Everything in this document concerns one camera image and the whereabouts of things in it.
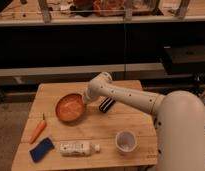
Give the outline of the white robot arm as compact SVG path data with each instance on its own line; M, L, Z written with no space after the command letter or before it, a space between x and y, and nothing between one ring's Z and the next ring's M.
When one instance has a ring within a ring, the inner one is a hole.
M183 90L163 95L118 87L107 72L87 84L83 101L88 104L100 96L157 119L157 171L205 171L205 105L198 96Z

